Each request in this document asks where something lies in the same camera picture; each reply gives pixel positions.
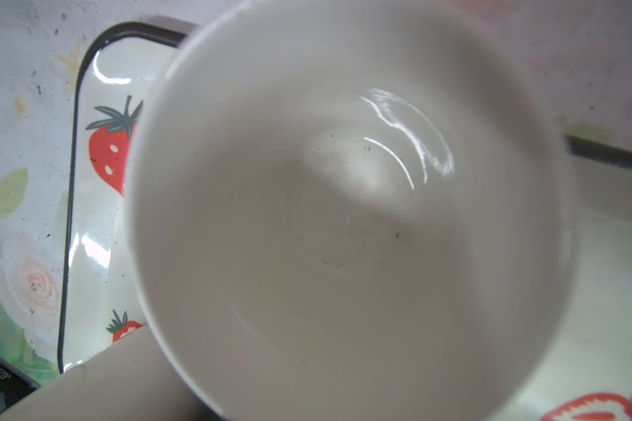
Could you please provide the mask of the white mug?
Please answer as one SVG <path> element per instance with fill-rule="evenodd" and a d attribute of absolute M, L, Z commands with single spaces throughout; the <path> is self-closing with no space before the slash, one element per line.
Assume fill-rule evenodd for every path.
<path fill-rule="evenodd" d="M 439 1 L 246 1 L 158 76 L 126 167 L 140 306 L 226 420 L 484 420 L 572 293 L 570 156 Z"/>

